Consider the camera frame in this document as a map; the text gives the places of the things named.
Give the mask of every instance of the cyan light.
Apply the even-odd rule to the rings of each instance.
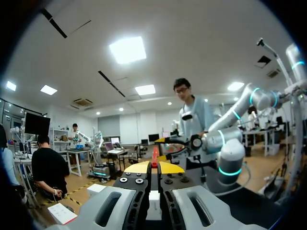
[[[275,97],[275,103],[273,105],[273,108],[277,105],[277,95],[274,91],[272,91],[272,93],[274,94],[274,97]]]
[[[222,141],[223,141],[223,146],[225,145],[225,137],[224,134],[221,132],[221,130],[218,130],[218,132],[221,134]]]
[[[103,176],[105,176],[106,174],[104,174],[104,173],[100,173],[100,172],[93,172],[94,174],[98,174],[98,175],[103,175]]]
[[[240,120],[240,116],[235,112],[235,110],[232,111],[234,113],[234,115],[238,118],[238,120]]]
[[[226,175],[226,176],[235,176],[235,175],[240,174],[240,172],[242,171],[242,169],[239,169],[237,172],[227,173],[227,172],[224,172],[224,171],[219,167],[219,171],[220,171],[221,174],[224,174],[224,175]]]
[[[250,104],[253,104],[253,96],[254,96],[254,93],[259,90],[260,88],[255,88],[254,91],[251,93],[250,95],[250,98],[249,98],[249,103]]]
[[[292,70],[294,70],[294,68],[296,67],[296,66],[298,66],[298,65],[304,65],[305,64],[305,62],[303,62],[303,61],[298,61],[297,63],[295,63],[293,66],[292,66]]]

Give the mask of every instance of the black shirt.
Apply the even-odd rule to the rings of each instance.
[[[65,176],[68,165],[63,157],[50,148],[40,148],[32,156],[32,172],[35,181],[44,181],[50,187],[57,187],[67,193]]]

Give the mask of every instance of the glasses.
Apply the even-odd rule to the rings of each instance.
[[[180,90],[176,90],[175,93],[176,94],[181,94],[182,92],[185,93],[185,91],[187,91],[188,88],[182,88]]]

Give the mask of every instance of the ceiling light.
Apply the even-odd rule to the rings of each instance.
[[[144,85],[144,86],[135,87],[135,90],[139,94],[139,96],[155,93],[154,85]]]
[[[228,86],[229,91],[237,91],[244,85],[243,82],[233,82],[231,85]]]
[[[119,64],[146,58],[142,37],[122,39],[111,44],[109,47]]]
[[[49,95],[53,95],[57,92],[56,89],[51,88],[50,86],[44,85],[44,87],[41,89],[41,92],[47,93]]]
[[[11,83],[9,80],[6,83],[6,88],[9,88],[10,90],[15,91],[16,90],[16,85],[14,83]]]

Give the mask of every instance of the black hair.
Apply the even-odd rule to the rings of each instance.
[[[186,85],[188,88],[191,87],[191,84],[190,82],[185,79],[185,78],[179,78],[179,79],[176,79],[175,82],[174,82],[174,91],[175,91],[175,88],[181,86],[181,85]]]
[[[6,134],[3,125],[0,125],[0,148],[7,147],[8,140],[6,139]]]
[[[44,144],[44,143],[50,143],[49,142],[49,137],[47,135],[39,135],[37,138],[37,143],[39,144]]]

